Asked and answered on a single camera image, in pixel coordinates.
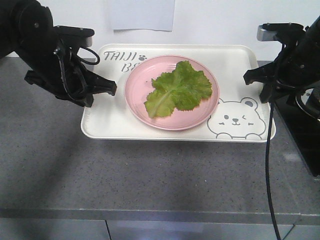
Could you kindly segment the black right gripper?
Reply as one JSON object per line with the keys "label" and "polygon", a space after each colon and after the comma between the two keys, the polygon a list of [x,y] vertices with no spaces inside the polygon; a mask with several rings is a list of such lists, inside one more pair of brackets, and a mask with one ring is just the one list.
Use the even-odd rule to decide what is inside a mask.
{"label": "black right gripper", "polygon": [[[320,81],[320,31],[303,30],[298,39],[281,42],[284,48],[274,63],[247,70],[246,85],[263,83],[261,103],[271,103]],[[276,84],[269,84],[276,79]]]}

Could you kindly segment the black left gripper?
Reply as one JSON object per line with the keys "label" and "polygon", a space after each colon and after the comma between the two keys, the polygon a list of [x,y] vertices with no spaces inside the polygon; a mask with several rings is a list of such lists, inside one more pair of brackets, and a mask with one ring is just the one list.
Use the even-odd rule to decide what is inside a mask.
{"label": "black left gripper", "polygon": [[78,56],[80,48],[68,47],[60,37],[28,37],[23,40],[23,60],[31,67],[25,80],[52,93],[57,99],[92,107],[92,94],[115,96],[117,84],[88,70]]}

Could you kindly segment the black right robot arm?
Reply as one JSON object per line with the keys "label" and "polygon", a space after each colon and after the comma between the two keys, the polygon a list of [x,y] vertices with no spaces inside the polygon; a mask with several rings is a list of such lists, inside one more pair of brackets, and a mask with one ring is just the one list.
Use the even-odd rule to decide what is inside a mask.
{"label": "black right robot arm", "polygon": [[298,23],[264,23],[258,26],[260,42],[278,41],[282,49],[274,61],[248,70],[246,85],[263,84],[259,99],[268,103],[320,80],[320,20],[310,27]]}

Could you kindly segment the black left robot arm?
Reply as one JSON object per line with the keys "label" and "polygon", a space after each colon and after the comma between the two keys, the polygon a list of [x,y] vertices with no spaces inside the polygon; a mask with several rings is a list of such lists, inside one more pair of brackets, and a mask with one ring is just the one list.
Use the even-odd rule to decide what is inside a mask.
{"label": "black left robot arm", "polygon": [[57,99],[91,107],[94,95],[114,96],[117,85],[89,71],[91,62],[78,56],[79,49],[92,52],[93,29],[53,24],[48,7],[37,0],[0,2],[0,56],[15,52],[31,69],[25,81]]}

